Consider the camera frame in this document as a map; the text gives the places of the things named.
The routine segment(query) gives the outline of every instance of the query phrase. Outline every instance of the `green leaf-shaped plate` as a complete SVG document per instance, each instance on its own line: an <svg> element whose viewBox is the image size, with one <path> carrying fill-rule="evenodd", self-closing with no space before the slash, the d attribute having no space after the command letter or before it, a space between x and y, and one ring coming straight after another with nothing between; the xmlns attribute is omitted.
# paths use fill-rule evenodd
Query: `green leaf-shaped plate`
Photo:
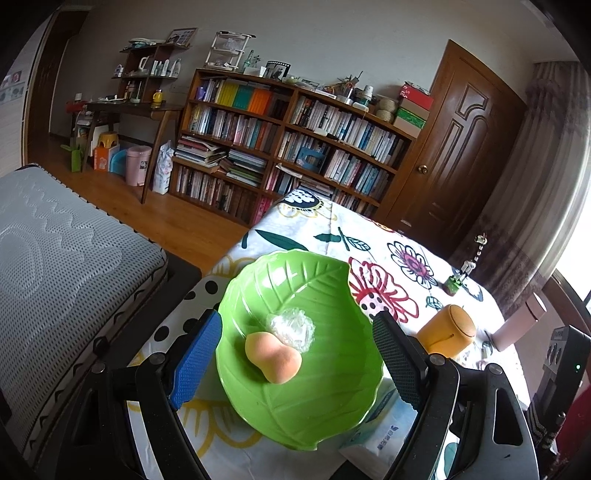
<svg viewBox="0 0 591 480"><path fill-rule="evenodd" d="M382 378L371 324L351 296L348 274L349 265L334 258L275 252L245 267L219 306L217 371L230 402L255 430L296 450L315 450L358 425ZM246 358L245 338L265 330L268 313L294 307L312 319L314 342L297 375L274 385Z"/></svg>

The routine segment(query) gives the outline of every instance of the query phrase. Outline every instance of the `mattress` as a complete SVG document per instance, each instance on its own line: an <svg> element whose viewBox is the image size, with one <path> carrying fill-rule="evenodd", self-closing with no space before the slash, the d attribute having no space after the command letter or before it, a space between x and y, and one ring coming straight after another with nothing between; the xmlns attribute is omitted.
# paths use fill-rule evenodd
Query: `mattress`
<svg viewBox="0 0 591 480"><path fill-rule="evenodd" d="M161 247L42 168L0 178L0 389L25 458L166 266Z"/></svg>

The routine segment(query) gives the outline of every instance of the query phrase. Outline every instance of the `curtain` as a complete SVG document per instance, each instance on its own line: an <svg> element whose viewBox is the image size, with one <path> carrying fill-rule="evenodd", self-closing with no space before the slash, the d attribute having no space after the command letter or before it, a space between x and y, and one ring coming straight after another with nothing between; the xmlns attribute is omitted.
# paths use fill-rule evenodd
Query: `curtain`
<svg viewBox="0 0 591 480"><path fill-rule="evenodd" d="M455 265L472 258L475 236L486 232L488 244L471 277L505 318L554 272L591 177L591 78L583 66L536 64L527 107L491 198L451 258Z"/></svg>

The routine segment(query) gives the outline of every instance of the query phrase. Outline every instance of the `bottle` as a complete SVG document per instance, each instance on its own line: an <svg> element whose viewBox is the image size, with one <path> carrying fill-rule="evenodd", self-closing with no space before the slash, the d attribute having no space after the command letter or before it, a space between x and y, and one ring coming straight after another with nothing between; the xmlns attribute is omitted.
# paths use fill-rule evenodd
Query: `bottle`
<svg viewBox="0 0 591 480"><path fill-rule="evenodd" d="M242 64L242 71L241 73L244 73L244 71L251 66L251 61L252 61L252 54L254 53L254 50L251 50L251 52L248 54L248 58L244 61L244 63Z"/></svg>
<svg viewBox="0 0 591 480"><path fill-rule="evenodd" d="M173 68L170 70L170 76L173 78L178 78L181 73L181 59L177 59L174 62Z"/></svg>
<svg viewBox="0 0 591 480"><path fill-rule="evenodd" d="M162 105L164 95L162 94L162 89L156 90L154 96L152 97L152 106L160 106Z"/></svg>
<svg viewBox="0 0 591 480"><path fill-rule="evenodd" d="M165 60L164 65L162 65L162 73L160 74L162 77L166 77L168 75L168 64L170 60Z"/></svg>

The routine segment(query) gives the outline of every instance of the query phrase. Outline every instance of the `books on shelf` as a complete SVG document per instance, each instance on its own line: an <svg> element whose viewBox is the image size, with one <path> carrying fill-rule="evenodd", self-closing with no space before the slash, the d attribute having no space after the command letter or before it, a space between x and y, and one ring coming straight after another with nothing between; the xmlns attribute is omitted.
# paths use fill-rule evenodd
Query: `books on shelf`
<svg viewBox="0 0 591 480"><path fill-rule="evenodd" d="M232 144L270 153L278 125L209 106L193 109L189 130Z"/></svg>
<svg viewBox="0 0 591 480"><path fill-rule="evenodd" d="M238 150L231 149L228 159L232 163L226 176L244 182L253 187L260 187L267 161Z"/></svg>
<svg viewBox="0 0 591 480"><path fill-rule="evenodd" d="M273 169L265 185L265 190L269 192L277 192L280 195L285 195L296 188L308 190L316 196L332 200L333 202L360 213L361 215L371 215L376 210L374 205L357 198L355 195L325 185L320 181L290 170L281 164Z"/></svg>
<svg viewBox="0 0 591 480"><path fill-rule="evenodd" d="M211 205L248 223L256 193L192 168L180 167L176 192Z"/></svg>
<svg viewBox="0 0 591 480"><path fill-rule="evenodd" d="M197 89L196 100L218 103L248 112L283 119L290 103L290 95L280 89L257 82L212 78Z"/></svg>
<svg viewBox="0 0 591 480"><path fill-rule="evenodd" d="M271 205L273 204L273 200L268 197L261 197L259 200L258 206L256 207L256 214L253 220L253 224L258 223L261 221L263 216L267 213Z"/></svg>
<svg viewBox="0 0 591 480"><path fill-rule="evenodd" d="M341 190L337 191L335 197L332 200L333 202L338 203L349 210L353 210L354 212L367 217L371 217L377 210L376 206L364 202L354 195L342 192Z"/></svg>
<svg viewBox="0 0 591 480"><path fill-rule="evenodd" d="M300 150L302 148L308 148L309 150L314 150L320 154L326 155L331 147L329 144L309 137L308 135L295 132L285 132L283 134L283 139L281 140L277 156L279 158L295 162L295 160L298 159Z"/></svg>
<svg viewBox="0 0 591 480"><path fill-rule="evenodd" d="M390 174L386 170L304 134L285 132L278 156L295 163L302 148L320 151L325 155L319 165L319 175L363 195L380 199L390 181Z"/></svg>
<svg viewBox="0 0 591 480"><path fill-rule="evenodd" d="M218 166L228 155L222 147L197 140L188 135L183 135L179 139L174 154L206 168Z"/></svg>
<svg viewBox="0 0 591 480"><path fill-rule="evenodd" d="M291 123L310 130L321 128L388 166L395 160L391 155L393 149L398 143L405 143L401 136L384 130L361 116L304 96L295 106Z"/></svg>

